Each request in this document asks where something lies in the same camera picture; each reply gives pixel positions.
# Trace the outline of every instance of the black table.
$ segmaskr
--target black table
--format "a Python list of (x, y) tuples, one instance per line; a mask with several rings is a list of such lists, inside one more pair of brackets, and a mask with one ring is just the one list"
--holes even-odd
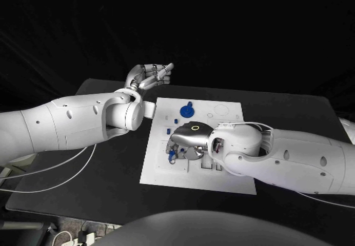
[[(88, 79), (76, 94), (112, 92), (123, 84)], [(144, 100), (156, 102), (157, 97), (241, 102), (245, 121), (349, 142), (323, 97), (173, 85), (149, 90)], [(355, 242), (355, 210), (317, 202), (258, 180), (257, 196), (140, 184), (150, 127), (151, 120), (144, 119), (137, 131), (99, 143), (81, 174), (50, 191), (14, 193), (7, 209), (112, 224), (125, 224), (166, 211), (215, 210), (277, 222), (336, 245)], [(85, 164), (92, 148), (59, 168), (23, 178), (17, 190), (40, 190), (65, 181)], [(58, 164), (76, 153), (78, 150), (39, 153), (32, 170)], [(355, 205), (351, 196), (320, 195), (317, 198)]]

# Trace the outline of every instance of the blue component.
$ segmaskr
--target blue component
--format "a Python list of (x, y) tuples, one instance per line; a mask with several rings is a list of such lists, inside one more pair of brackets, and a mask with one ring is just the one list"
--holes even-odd
[(170, 150), (170, 152), (169, 152), (169, 161), (172, 161), (172, 157), (175, 156), (175, 151), (173, 150)]
[(190, 118), (195, 114), (195, 110), (192, 108), (192, 102), (188, 103), (188, 106), (183, 106), (180, 109), (180, 115), (183, 118)]

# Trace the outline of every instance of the white cable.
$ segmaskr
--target white cable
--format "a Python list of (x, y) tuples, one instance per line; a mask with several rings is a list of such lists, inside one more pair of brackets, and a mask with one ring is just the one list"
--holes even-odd
[(24, 174), (20, 174), (20, 175), (14, 175), (14, 176), (10, 176), (10, 177), (0, 178), (0, 180), (3, 180), (3, 179), (10, 179), (10, 178), (19, 178), (19, 177), (32, 175), (32, 174), (35, 174), (35, 173), (45, 172), (45, 171), (48, 171), (48, 170), (50, 170), (50, 169), (53, 169), (53, 168), (58, 168), (61, 165), (63, 165), (63, 164), (68, 163), (72, 159), (75, 159), (75, 158), (78, 157), (78, 155), (84, 152), (85, 149), (86, 149), (86, 147), (81, 150), (81, 152), (79, 152), (71, 159), (68, 159), (65, 162), (56, 164), (56, 165), (52, 166), (50, 168), (45, 168), (45, 169), (37, 170), (37, 171), (33, 171), (33, 172), (30, 172), (30, 173), (24, 173)]
[(254, 124), (254, 125), (260, 125), (260, 126), (264, 126), (267, 127), (268, 129), (274, 129), (273, 127), (270, 127), (268, 125), (263, 124), (263, 123), (258, 123), (258, 122), (231, 122), (228, 123), (231, 125), (244, 125), (244, 124)]
[(59, 233), (56, 234), (56, 236), (53, 237), (53, 242), (55, 242), (55, 240), (56, 240), (56, 237), (58, 237), (63, 232), (69, 234), (69, 236), (71, 236), (71, 241), (72, 241), (72, 234), (71, 234), (68, 231), (62, 231), (62, 232), (59, 232)]
[(86, 160), (86, 163), (85, 163), (84, 167), (82, 167), (81, 170), (78, 171), (78, 173), (76, 173), (76, 174), (75, 174), (65, 182), (62, 182), (62, 183), (58, 184), (56, 186), (53, 186), (53, 187), (50, 187), (50, 188), (48, 188), (48, 189), (43, 189), (43, 190), (39, 190), (39, 191), (13, 191), (13, 190), (6, 190), (6, 189), (0, 189), (0, 191), (9, 191), (9, 192), (16, 192), (16, 193), (37, 193), (37, 192), (48, 191), (48, 190), (52, 190), (53, 188), (59, 187), (61, 185), (63, 185), (66, 182), (69, 182), (69, 181), (76, 177), (76, 175), (79, 174), (79, 172), (81, 172), (82, 169), (85, 168), (85, 166), (86, 166), (86, 164), (88, 164), (88, 162), (89, 162), (89, 160), (91, 160), (91, 157), (92, 157), (92, 155), (94, 155), (95, 148), (97, 148), (97, 145), (94, 145), (94, 149), (92, 149), (91, 156), (89, 156), (89, 158), (88, 158), (88, 160)]
[(329, 203), (329, 204), (332, 204), (332, 205), (338, 205), (338, 206), (342, 206), (342, 207), (346, 207), (346, 208), (355, 209), (355, 207), (353, 207), (353, 206), (348, 206), (348, 205), (343, 205), (343, 204), (338, 204), (338, 203), (333, 203), (333, 202), (329, 202), (329, 201), (325, 201), (325, 200), (316, 199), (315, 197), (307, 196), (307, 195), (304, 195), (304, 194), (303, 194), (303, 193), (300, 193), (300, 192), (297, 192), (297, 193), (299, 193), (300, 195), (306, 196), (307, 198), (313, 199), (313, 200), (322, 201), (322, 202)]

